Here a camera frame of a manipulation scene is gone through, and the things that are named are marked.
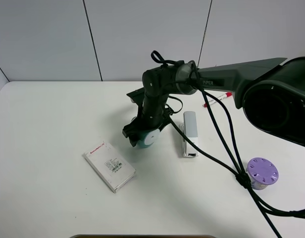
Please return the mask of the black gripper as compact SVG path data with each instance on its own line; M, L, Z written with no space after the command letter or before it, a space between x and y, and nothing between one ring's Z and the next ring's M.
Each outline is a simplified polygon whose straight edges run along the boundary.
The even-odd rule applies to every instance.
M169 121L165 121L163 109L169 97L168 94L162 96L149 96L145 93L141 105L138 106L136 118L123 127L122 133L128 136L130 144L135 147L141 140L141 132L149 132L155 129L162 131Z

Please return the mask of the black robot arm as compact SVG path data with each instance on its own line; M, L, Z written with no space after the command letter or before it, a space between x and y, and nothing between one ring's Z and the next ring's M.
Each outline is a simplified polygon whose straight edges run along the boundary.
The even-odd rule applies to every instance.
M249 122L273 136L305 147L305 57L272 58L193 69L192 62L155 59L143 73L143 87L128 94L138 105L123 135L136 145L141 133L163 129L163 108L171 94L192 95L198 88L232 93Z

